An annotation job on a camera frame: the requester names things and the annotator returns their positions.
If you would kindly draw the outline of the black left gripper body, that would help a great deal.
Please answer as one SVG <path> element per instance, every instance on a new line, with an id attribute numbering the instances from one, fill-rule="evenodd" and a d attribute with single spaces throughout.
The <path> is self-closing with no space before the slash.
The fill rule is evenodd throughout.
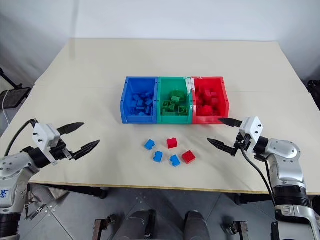
<path id="1" fill-rule="evenodd" d="M 50 154 L 56 161 L 74 158 L 73 153 L 67 149 L 67 145 L 62 139 L 58 141 L 57 146 L 51 148 Z"/>

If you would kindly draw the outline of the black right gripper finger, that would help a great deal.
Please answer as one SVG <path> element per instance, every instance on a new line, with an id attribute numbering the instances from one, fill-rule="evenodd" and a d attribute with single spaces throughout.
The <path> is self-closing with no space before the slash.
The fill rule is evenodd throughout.
<path id="1" fill-rule="evenodd" d="M 237 148 L 235 147 L 230 147 L 225 145 L 223 142 L 216 140 L 216 139 L 212 139 L 212 138 L 207 138 L 207 141 L 212 144 L 214 147 L 216 147 L 217 149 L 226 152 L 228 154 L 230 154 L 231 156 L 235 156 L 237 153 Z"/>
<path id="2" fill-rule="evenodd" d="M 233 118 L 219 118 L 218 120 L 227 126 L 237 128 L 239 128 L 243 123 L 242 121 Z"/>

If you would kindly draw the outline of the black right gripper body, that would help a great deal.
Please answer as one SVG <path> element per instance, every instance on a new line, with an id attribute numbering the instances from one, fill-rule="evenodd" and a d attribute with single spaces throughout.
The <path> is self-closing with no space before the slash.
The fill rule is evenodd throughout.
<path id="1" fill-rule="evenodd" d="M 244 149 L 245 151 L 247 151 L 251 145 L 251 139 L 252 138 L 249 134 L 246 133 L 244 136 L 242 136 L 242 134 L 239 132 L 236 137 L 234 147 L 236 149 Z"/>

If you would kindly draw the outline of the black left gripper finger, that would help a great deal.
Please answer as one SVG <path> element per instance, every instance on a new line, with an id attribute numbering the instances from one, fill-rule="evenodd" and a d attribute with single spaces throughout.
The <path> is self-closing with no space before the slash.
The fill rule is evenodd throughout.
<path id="1" fill-rule="evenodd" d="M 85 155 L 89 154 L 99 143 L 100 143 L 100 140 L 96 140 L 82 146 L 80 150 L 71 154 L 72 158 L 76 161 L 84 157 Z"/>
<path id="2" fill-rule="evenodd" d="M 68 135 L 74 131 L 76 131 L 77 129 L 79 129 L 80 127 L 82 127 L 85 123 L 84 122 L 75 122 L 75 123 L 70 123 L 67 125 L 64 125 L 62 127 L 59 127 L 57 129 L 57 131 L 59 132 L 59 134 L 62 135 Z"/>

